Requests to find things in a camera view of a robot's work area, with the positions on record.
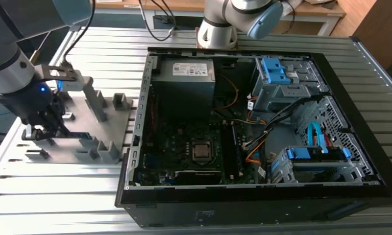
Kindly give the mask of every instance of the floor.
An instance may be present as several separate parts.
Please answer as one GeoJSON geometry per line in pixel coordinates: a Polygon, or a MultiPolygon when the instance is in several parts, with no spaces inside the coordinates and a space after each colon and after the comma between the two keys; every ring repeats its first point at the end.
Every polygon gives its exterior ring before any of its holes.
{"type": "MultiPolygon", "coordinates": [[[[199,27],[202,23],[200,17],[177,17],[177,28],[184,30],[194,30],[195,27],[199,27]]],[[[95,20],[92,23],[95,27],[119,27],[119,28],[144,28],[144,21],[140,15],[120,15],[120,14],[96,14],[95,20]]],[[[171,29],[172,24],[165,22],[165,19],[161,17],[155,19],[155,27],[159,29],[171,29]]],[[[59,29],[52,32],[48,40],[44,44],[43,53],[36,61],[36,64],[48,64],[53,54],[60,46],[60,43],[67,35],[68,27],[59,29]]],[[[25,53],[32,53],[32,47],[27,46],[25,53]]],[[[392,66],[387,69],[388,74],[392,77],[392,66]]],[[[0,132],[8,131],[12,123],[15,121],[13,115],[7,115],[5,118],[0,117],[0,132]]]]}

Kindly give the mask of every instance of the aluminum table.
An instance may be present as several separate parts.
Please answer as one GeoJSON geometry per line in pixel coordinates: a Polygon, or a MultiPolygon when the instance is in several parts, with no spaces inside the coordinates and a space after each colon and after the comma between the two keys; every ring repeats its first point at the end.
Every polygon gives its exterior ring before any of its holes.
{"type": "MultiPolygon", "coordinates": [[[[77,34],[68,33],[51,64],[59,63],[77,34]]],[[[155,34],[163,36],[167,30],[155,30],[155,34]]],[[[92,27],[68,60],[84,76],[95,78],[93,86],[104,95],[125,93],[137,99],[147,47],[196,47],[196,33],[179,31],[160,43],[145,29],[92,27]]],[[[392,79],[362,43],[350,38],[299,35],[271,35],[263,41],[254,41],[239,35],[239,47],[326,54],[392,161],[392,79]]],[[[132,139],[133,119],[135,112],[129,117],[124,151],[132,139]]],[[[323,229],[326,234],[392,234],[392,205],[327,223],[143,229],[124,209],[113,205],[120,165],[27,163],[24,151],[16,146],[21,130],[17,119],[0,146],[0,234],[282,234],[294,231],[310,235],[323,229]]]]}

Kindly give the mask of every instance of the power cable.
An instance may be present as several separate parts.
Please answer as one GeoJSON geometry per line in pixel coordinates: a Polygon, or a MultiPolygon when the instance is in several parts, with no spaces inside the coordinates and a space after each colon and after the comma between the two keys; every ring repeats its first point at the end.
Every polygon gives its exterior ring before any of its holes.
{"type": "Polygon", "coordinates": [[[83,38],[87,30],[91,27],[91,24],[92,24],[92,21],[93,21],[93,17],[95,17],[95,12],[96,12],[96,0],[92,0],[92,15],[89,17],[89,21],[87,22],[85,28],[84,28],[80,36],[76,38],[76,40],[73,41],[73,43],[71,44],[68,50],[64,53],[61,65],[67,65],[67,66],[72,67],[71,63],[67,61],[67,56],[68,56],[71,50],[73,49],[73,47],[76,46],[76,44],[79,43],[79,41],[81,40],[81,38],[83,38]]]}
{"type": "Polygon", "coordinates": [[[161,9],[161,11],[164,12],[164,14],[165,14],[168,17],[172,17],[173,24],[175,24],[175,26],[173,26],[173,27],[171,28],[171,30],[168,31],[168,35],[167,35],[167,37],[163,38],[163,39],[157,38],[157,37],[155,36],[153,32],[151,31],[149,26],[148,26],[147,17],[145,17],[145,13],[144,13],[143,2],[141,2],[141,0],[137,0],[137,3],[139,3],[139,9],[140,9],[140,11],[141,11],[141,16],[143,16],[143,20],[144,20],[144,23],[145,23],[147,30],[148,30],[151,36],[152,36],[159,42],[164,42],[164,41],[172,36],[173,31],[175,31],[175,29],[176,29],[176,27],[177,27],[177,24],[176,24],[176,17],[175,17],[175,15],[173,15],[173,13],[172,13],[172,11],[171,11],[171,9],[169,9],[169,7],[168,7],[168,5],[167,5],[167,3],[165,3],[164,0],[161,0],[161,2],[163,2],[163,4],[165,5],[165,7],[167,7],[167,9],[168,9],[168,11],[169,11],[169,13],[171,13],[171,15],[167,13],[167,11],[164,10],[164,8],[156,3],[155,0],[151,0],[151,1],[152,1],[152,3],[153,3],[153,4],[161,9]]]}
{"type": "Polygon", "coordinates": [[[294,8],[292,4],[290,3],[290,1],[288,0],[282,0],[282,1],[286,1],[287,2],[287,4],[290,5],[290,7],[292,8],[292,11],[294,11],[292,21],[291,21],[291,24],[290,24],[290,29],[283,33],[283,34],[287,34],[290,32],[290,30],[292,29],[294,24],[295,24],[295,15],[296,15],[296,12],[295,12],[295,8],[294,8]]]}

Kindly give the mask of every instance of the sticker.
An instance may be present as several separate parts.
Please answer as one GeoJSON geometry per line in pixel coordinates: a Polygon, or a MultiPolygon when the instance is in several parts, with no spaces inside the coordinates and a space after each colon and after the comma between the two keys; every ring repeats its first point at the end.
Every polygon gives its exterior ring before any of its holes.
{"type": "Polygon", "coordinates": [[[258,170],[258,172],[259,172],[259,175],[260,175],[263,178],[266,178],[266,170],[262,168],[262,166],[259,166],[259,170],[258,170]]]}
{"type": "Polygon", "coordinates": [[[215,215],[215,211],[196,211],[195,221],[207,222],[215,215]]]}
{"type": "Polygon", "coordinates": [[[124,5],[124,8],[139,8],[136,5],[124,5]]]}
{"type": "Polygon", "coordinates": [[[296,74],[296,72],[287,72],[287,76],[288,77],[298,77],[298,74],[296,74]]]}
{"type": "Polygon", "coordinates": [[[248,104],[247,104],[247,109],[248,110],[254,110],[254,108],[255,108],[255,103],[254,102],[251,102],[251,101],[248,101],[248,104]]]}
{"type": "Polygon", "coordinates": [[[172,65],[173,76],[207,76],[208,64],[176,63],[172,65]]]}

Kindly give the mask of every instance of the computer case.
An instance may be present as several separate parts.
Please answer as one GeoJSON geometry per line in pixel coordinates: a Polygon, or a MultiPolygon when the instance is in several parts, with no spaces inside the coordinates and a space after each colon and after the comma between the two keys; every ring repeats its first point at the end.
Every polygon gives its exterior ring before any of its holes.
{"type": "Polygon", "coordinates": [[[139,226],[328,221],[392,204],[391,161],[323,54],[148,50],[116,195],[139,226]],[[192,81],[175,94],[168,82],[192,81]]]}

